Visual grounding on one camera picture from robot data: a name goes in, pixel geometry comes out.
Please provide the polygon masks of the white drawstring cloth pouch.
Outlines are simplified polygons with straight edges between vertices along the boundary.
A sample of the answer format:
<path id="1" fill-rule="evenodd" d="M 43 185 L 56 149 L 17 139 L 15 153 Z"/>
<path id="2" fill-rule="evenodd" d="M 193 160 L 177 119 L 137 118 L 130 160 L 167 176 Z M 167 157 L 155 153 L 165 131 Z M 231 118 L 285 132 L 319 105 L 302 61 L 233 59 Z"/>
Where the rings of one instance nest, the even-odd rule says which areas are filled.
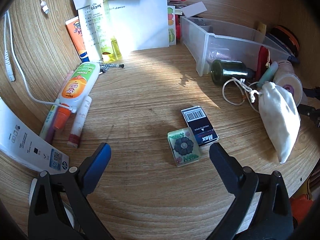
<path id="1" fill-rule="evenodd" d="M 258 102 L 258 108 L 252 108 L 260 114 L 267 135 L 276 150 L 278 161 L 281 164 L 285 163 L 300 129 L 300 115 L 292 94 L 274 82 L 266 81 L 260 90 L 256 90 L 232 77 L 223 84 L 222 96 L 234 106 L 241 106 L 243 103 L 234 103 L 225 96 L 225 87 L 231 82 L 240 89 L 243 101 L 248 100 L 250 105 Z"/>

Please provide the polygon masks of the navy Max staples box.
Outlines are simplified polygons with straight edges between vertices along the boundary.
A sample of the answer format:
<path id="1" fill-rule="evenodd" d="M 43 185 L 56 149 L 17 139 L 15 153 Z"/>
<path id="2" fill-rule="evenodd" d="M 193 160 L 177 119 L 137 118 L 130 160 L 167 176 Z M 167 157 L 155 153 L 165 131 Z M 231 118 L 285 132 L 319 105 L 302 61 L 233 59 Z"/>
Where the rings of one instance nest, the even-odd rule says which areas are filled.
<path id="1" fill-rule="evenodd" d="M 181 113 L 199 146 L 218 141 L 219 136 L 201 106 L 183 109 Z"/>

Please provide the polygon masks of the green flower acrylic block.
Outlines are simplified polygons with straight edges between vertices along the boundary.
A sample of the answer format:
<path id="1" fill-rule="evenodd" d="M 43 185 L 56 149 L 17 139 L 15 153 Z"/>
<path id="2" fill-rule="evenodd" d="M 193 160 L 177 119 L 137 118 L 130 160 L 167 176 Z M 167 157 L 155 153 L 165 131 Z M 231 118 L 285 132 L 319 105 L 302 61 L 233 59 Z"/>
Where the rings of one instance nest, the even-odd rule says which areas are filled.
<path id="1" fill-rule="evenodd" d="M 202 158 L 202 152 L 191 128 L 169 132 L 167 139 L 177 167 L 194 163 Z"/>

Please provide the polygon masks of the clear jar of cotton pads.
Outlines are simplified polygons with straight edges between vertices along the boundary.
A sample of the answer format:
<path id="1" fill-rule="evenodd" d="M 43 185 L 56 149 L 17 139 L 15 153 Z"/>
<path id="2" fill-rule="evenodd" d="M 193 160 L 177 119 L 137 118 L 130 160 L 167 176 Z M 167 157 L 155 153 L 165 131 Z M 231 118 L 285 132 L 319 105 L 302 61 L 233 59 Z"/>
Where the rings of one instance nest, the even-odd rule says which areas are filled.
<path id="1" fill-rule="evenodd" d="M 278 69 L 274 75 L 273 82 L 292 94 L 296 106 L 300 104 L 303 96 L 303 86 L 290 61 L 278 61 Z"/>

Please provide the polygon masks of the teal tube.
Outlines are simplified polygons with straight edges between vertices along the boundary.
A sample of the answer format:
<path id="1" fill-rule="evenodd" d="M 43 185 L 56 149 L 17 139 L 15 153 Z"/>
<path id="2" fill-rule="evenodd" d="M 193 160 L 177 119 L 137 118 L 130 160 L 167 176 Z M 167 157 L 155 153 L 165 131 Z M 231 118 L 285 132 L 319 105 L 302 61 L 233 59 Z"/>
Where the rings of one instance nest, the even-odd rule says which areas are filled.
<path id="1" fill-rule="evenodd" d="M 266 81 L 271 82 L 274 78 L 276 71 L 278 70 L 278 67 L 279 66 L 276 61 L 272 62 L 272 64 L 267 68 L 266 72 L 264 72 L 264 74 L 258 81 L 257 87 L 261 88 Z"/>

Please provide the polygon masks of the dark green glass bottle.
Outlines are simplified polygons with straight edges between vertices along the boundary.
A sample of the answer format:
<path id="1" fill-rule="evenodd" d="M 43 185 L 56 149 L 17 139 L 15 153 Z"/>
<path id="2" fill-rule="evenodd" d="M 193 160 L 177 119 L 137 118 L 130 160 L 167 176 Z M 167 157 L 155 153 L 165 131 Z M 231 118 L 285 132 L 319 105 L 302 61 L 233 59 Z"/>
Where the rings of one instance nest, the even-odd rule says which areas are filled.
<path id="1" fill-rule="evenodd" d="M 211 78 L 214 84 L 223 85 L 226 81 L 236 79 L 253 79 L 255 71 L 241 61 L 214 60 L 210 68 Z"/>

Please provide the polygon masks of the red velvet pouch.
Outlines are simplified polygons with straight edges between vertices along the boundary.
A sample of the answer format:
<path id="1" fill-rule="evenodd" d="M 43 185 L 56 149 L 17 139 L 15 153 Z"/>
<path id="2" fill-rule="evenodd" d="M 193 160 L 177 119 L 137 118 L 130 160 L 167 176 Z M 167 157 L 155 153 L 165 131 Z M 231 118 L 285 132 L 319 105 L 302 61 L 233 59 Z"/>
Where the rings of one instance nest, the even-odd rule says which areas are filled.
<path id="1" fill-rule="evenodd" d="M 263 75 L 267 68 L 270 66 L 271 52 L 265 46 L 261 46 L 258 53 L 258 63 L 256 73 Z"/>

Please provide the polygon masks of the white lip balm tube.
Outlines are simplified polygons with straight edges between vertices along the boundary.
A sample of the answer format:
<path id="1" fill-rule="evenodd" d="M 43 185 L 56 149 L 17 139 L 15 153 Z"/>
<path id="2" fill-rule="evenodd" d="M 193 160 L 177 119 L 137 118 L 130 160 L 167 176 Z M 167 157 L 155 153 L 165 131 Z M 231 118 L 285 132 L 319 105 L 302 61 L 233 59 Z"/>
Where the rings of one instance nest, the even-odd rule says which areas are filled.
<path id="1" fill-rule="evenodd" d="M 78 109 L 73 122 L 71 132 L 69 134 L 69 138 L 67 142 L 68 146 L 78 148 L 82 129 L 84 127 L 84 123 L 85 123 L 89 108 L 91 106 L 91 103 L 92 103 L 92 98 L 90 96 L 87 96 L 83 100 L 80 108 Z"/>

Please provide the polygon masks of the orange green lotion bottle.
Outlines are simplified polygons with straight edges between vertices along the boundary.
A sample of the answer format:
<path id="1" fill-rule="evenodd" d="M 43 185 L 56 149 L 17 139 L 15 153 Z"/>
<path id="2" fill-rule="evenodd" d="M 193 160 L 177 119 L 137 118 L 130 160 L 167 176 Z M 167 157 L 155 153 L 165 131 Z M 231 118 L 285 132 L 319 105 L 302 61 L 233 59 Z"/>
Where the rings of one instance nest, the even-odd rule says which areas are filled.
<path id="1" fill-rule="evenodd" d="M 82 102 L 89 95 L 100 73 L 100 65 L 95 62 L 83 62 L 74 71 L 58 95 L 59 106 L 53 129 L 60 131 L 64 128 L 71 114 L 80 109 Z"/>

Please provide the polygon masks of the metal keyring tool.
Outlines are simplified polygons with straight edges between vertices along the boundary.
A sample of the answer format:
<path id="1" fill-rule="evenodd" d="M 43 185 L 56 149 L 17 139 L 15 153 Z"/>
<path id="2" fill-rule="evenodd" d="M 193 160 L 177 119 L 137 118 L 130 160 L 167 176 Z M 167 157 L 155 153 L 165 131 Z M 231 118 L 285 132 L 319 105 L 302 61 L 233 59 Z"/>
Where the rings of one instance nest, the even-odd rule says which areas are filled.
<path id="1" fill-rule="evenodd" d="M 104 62 L 99 62 L 99 66 L 100 66 L 99 74 L 104 74 L 110 68 L 121 68 L 121 69 L 123 69 L 125 67 L 125 64 L 123 64 L 123 63 L 104 63 Z"/>

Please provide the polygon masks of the blue patterned pencil case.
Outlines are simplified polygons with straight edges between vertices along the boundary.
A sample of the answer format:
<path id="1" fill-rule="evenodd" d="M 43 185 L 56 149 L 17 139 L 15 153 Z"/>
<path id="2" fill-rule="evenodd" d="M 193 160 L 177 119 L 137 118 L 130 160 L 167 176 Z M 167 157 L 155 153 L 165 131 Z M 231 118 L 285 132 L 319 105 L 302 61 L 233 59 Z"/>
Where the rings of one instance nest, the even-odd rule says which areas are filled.
<path id="1" fill-rule="evenodd" d="M 295 63 L 295 64 L 300 64 L 300 60 L 298 59 L 298 57 L 296 57 L 296 55 L 293 53 L 293 51 L 280 39 L 278 39 L 277 37 L 275 37 L 274 35 L 267 33 L 266 36 L 271 39 L 273 42 L 275 42 L 277 45 L 280 46 L 280 48 L 284 49 L 288 54 L 288 60 L 291 63 Z"/>

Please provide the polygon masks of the yellow spray bottle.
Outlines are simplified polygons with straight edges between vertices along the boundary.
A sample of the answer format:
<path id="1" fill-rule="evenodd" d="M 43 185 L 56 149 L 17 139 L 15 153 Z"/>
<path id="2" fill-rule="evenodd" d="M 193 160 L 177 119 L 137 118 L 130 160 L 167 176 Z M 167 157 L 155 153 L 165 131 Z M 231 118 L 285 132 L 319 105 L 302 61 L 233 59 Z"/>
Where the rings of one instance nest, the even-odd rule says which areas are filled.
<path id="1" fill-rule="evenodd" d="M 103 61 L 120 60 L 122 55 L 114 36 L 108 0 L 89 0 L 89 7 Z"/>

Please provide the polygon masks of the orange cream tube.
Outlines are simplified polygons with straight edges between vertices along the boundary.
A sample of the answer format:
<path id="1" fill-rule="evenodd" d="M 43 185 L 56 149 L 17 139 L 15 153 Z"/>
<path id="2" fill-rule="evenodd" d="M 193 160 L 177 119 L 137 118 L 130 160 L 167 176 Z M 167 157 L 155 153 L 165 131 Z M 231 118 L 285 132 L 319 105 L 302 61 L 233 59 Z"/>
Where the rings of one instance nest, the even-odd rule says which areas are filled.
<path id="1" fill-rule="evenodd" d="M 88 62 L 88 54 L 85 48 L 84 39 L 82 37 L 81 25 L 79 17 L 76 16 L 65 22 L 67 31 L 71 37 L 71 40 L 76 48 L 76 51 L 82 62 Z"/>

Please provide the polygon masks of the black orange round case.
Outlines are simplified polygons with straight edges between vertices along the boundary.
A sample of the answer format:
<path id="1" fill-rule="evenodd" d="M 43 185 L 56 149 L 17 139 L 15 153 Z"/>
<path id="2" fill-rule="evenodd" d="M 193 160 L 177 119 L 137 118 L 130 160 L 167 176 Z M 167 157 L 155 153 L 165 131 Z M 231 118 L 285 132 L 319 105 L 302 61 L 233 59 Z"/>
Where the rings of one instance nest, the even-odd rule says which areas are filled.
<path id="1" fill-rule="evenodd" d="M 289 28 L 283 25 L 275 25 L 269 29 L 268 33 L 287 46 L 295 57 L 298 57 L 300 51 L 299 40 Z"/>

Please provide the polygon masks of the clear plastic storage bin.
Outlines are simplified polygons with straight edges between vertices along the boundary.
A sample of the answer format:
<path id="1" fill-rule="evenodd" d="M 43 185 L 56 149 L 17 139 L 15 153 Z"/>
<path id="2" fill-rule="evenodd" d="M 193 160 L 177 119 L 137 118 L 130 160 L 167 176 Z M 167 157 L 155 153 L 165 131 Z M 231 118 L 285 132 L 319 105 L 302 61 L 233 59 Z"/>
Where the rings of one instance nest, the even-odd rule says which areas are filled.
<path id="1" fill-rule="evenodd" d="M 289 53 L 255 29 L 234 23 L 205 18 L 180 18 L 181 41 L 196 61 L 199 76 L 210 73 L 215 59 L 241 61 L 256 70 L 261 47 L 272 61 L 287 60 Z"/>

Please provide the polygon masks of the small yellow lotion bottle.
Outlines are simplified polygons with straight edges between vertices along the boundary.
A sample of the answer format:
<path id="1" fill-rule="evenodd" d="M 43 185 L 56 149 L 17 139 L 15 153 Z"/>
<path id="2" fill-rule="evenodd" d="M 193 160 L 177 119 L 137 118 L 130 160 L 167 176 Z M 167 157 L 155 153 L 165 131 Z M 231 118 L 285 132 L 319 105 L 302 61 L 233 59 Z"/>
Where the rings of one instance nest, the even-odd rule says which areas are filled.
<path id="1" fill-rule="evenodd" d="M 266 35 L 267 25 L 262 22 L 257 22 L 256 23 L 256 30 L 261 34 Z"/>

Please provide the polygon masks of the white paper sheets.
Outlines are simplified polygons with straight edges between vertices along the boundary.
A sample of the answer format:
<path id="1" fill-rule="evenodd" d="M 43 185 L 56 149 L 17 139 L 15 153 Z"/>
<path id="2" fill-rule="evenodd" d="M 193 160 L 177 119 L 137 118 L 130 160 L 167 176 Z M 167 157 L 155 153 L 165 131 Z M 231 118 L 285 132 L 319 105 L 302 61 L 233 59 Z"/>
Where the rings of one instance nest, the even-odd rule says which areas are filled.
<path id="1" fill-rule="evenodd" d="M 132 51 L 169 46 L 167 0 L 107 0 L 122 56 Z M 90 61 L 102 58 L 89 0 L 73 0 Z"/>

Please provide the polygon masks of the fruit sticker sheet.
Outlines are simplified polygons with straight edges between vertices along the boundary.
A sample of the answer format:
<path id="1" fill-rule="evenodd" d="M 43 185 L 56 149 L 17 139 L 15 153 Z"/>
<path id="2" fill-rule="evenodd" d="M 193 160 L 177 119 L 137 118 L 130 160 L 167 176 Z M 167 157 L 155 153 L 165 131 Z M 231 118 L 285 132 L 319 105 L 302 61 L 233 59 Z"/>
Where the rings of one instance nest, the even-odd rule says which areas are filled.
<path id="1" fill-rule="evenodd" d="M 175 6 L 168 5 L 168 32 L 169 32 L 169 46 L 176 45 L 176 17 Z"/>

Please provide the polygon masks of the small white cardboard box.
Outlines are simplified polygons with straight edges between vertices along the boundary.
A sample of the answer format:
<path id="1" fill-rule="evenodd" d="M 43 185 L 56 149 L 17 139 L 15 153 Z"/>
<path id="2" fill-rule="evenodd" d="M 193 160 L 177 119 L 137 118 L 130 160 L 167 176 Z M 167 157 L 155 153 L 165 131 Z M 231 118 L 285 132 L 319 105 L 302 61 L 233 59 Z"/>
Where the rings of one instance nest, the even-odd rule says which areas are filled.
<path id="1" fill-rule="evenodd" d="M 206 11 L 207 8 L 203 2 L 197 2 L 182 8 L 185 17 L 193 17 Z"/>

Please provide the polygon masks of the stack of books and cards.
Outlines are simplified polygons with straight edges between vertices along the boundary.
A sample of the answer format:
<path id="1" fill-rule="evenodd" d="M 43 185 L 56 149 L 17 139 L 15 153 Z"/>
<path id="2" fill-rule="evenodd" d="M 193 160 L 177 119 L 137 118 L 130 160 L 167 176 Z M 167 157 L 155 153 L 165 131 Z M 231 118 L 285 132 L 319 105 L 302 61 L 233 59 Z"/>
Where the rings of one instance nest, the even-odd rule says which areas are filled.
<path id="1" fill-rule="evenodd" d="M 182 9 L 187 6 L 187 0 L 167 0 L 167 4 L 175 7 L 175 11 L 177 15 L 182 16 Z"/>

